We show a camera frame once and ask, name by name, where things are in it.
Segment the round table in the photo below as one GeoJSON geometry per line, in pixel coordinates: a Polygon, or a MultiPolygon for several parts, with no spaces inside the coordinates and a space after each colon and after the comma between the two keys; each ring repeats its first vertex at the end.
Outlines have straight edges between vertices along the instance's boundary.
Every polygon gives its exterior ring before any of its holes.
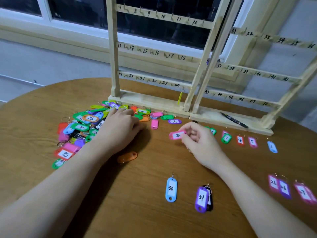
{"type": "MultiPolygon", "coordinates": [[[[130,80],[120,80],[121,89],[177,100],[179,92],[130,80]]],[[[17,200],[54,170],[53,152],[58,147],[57,127],[62,117],[84,111],[110,95],[110,78],[86,78],[36,89],[0,108],[1,207],[17,200]]],[[[210,99],[205,107],[261,117],[263,112],[210,99]]],[[[190,120],[180,118],[183,123],[190,120]]],[[[226,184],[200,165],[180,140],[168,134],[180,125],[160,120],[157,130],[143,130],[126,148],[136,151],[136,160],[119,165],[110,159],[97,174],[88,194],[71,222],[67,234],[74,237],[256,237],[226,184]],[[177,200],[165,200],[166,181],[174,173],[177,200]],[[201,214],[194,208],[199,186],[210,184],[214,209],[201,214]]],[[[304,203],[296,192],[295,179],[304,180],[317,195],[317,134],[294,122],[279,118],[273,136],[258,135],[209,125],[226,155],[262,189],[317,231],[317,208],[304,203]],[[220,142],[223,130],[233,139],[220,142]],[[236,135],[245,136],[245,146],[236,135]],[[251,148],[247,137],[257,138],[251,148]],[[270,152],[267,141],[276,144],[270,152]],[[291,200],[270,191],[268,174],[288,178],[291,200]]]]}

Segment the person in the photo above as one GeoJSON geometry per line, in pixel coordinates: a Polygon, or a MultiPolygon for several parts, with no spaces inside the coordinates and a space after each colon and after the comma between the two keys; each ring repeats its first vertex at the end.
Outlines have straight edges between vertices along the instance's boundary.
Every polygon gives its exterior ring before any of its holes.
{"type": "MultiPolygon", "coordinates": [[[[2,211],[1,237],[61,237],[101,166],[125,148],[142,128],[131,109],[109,112],[91,142],[2,211]]],[[[182,142],[198,162],[217,173],[231,189],[258,237],[316,237],[311,228],[230,161],[209,129],[189,122],[180,130],[186,130],[182,142]]]]}

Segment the hand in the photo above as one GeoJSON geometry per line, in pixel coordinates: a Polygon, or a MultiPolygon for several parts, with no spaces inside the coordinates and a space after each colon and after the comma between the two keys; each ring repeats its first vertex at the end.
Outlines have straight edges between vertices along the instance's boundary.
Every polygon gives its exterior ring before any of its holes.
{"type": "Polygon", "coordinates": [[[90,143],[94,144],[99,154],[107,152],[111,156],[123,150],[142,128],[132,109],[113,109],[90,143]]]}
{"type": "Polygon", "coordinates": [[[187,134],[181,135],[182,143],[186,145],[198,162],[207,168],[214,170],[217,164],[228,159],[209,128],[189,122],[179,130],[187,132],[187,134]]]}

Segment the black marker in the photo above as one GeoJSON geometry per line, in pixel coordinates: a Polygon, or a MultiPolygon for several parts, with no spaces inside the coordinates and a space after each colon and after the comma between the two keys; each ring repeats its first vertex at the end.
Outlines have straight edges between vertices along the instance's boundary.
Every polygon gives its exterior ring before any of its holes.
{"type": "Polygon", "coordinates": [[[221,114],[222,114],[223,116],[225,116],[227,119],[231,120],[232,122],[235,122],[235,123],[241,125],[241,126],[244,127],[244,128],[248,128],[248,126],[246,126],[244,123],[241,123],[240,121],[238,121],[238,120],[236,120],[236,119],[230,117],[229,115],[224,114],[224,113],[221,113],[221,114]]]}

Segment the wooden post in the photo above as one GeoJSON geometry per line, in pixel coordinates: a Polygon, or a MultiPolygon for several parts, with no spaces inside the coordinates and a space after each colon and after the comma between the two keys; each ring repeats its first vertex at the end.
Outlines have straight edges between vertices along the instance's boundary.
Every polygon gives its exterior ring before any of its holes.
{"type": "Polygon", "coordinates": [[[303,74],[299,77],[301,80],[298,83],[294,83],[286,94],[280,99],[280,107],[267,115],[264,115],[261,119],[261,125],[264,128],[272,128],[275,124],[275,120],[281,115],[283,110],[291,103],[291,101],[302,91],[306,85],[315,77],[317,73],[317,56],[308,65],[303,74]]]}
{"type": "Polygon", "coordinates": [[[228,11],[227,17],[226,17],[225,22],[224,22],[224,25],[221,28],[221,33],[218,37],[216,46],[212,52],[212,55],[211,55],[211,58],[210,58],[210,61],[209,61],[208,67],[207,67],[207,71],[205,74],[205,78],[204,78],[203,83],[201,84],[199,92],[197,94],[197,97],[196,97],[196,100],[194,103],[194,107],[192,110],[192,112],[194,114],[196,114],[198,111],[200,101],[204,95],[205,89],[206,89],[207,84],[211,78],[212,72],[216,66],[219,55],[221,54],[222,49],[224,47],[224,44],[226,43],[227,37],[230,33],[231,27],[233,26],[233,23],[236,19],[236,16],[239,12],[239,8],[240,8],[242,1],[243,0],[232,0],[232,3],[230,5],[230,9],[228,11]]]}
{"type": "Polygon", "coordinates": [[[191,87],[191,89],[188,93],[188,96],[185,100],[185,103],[184,103],[184,111],[186,111],[186,112],[188,112],[190,109],[190,106],[191,106],[193,97],[195,95],[197,86],[198,86],[199,81],[201,79],[201,75],[206,67],[206,62],[207,62],[207,59],[209,57],[209,53],[210,53],[212,46],[214,45],[214,42],[216,40],[217,34],[219,32],[219,29],[220,29],[221,22],[224,18],[226,11],[227,11],[229,2],[230,2],[230,0],[221,0],[220,1],[218,11],[217,11],[215,19],[214,19],[214,27],[209,32],[209,36],[208,36],[206,45],[204,47],[204,51],[203,51],[203,55],[202,55],[201,60],[200,60],[200,64],[198,66],[198,69],[195,73],[195,76],[194,76],[194,79],[192,82],[192,87],[191,87]]]}
{"type": "Polygon", "coordinates": [[[120,84],[117,71],[118,65],[118,28],[117,28],[117,11],[116,0],[106,0],[107,3],[107,19],[108,19],[108,35],[110,50],[110,67],[111,67],[111,95],[113,97],[120,96],[120,84]]]}

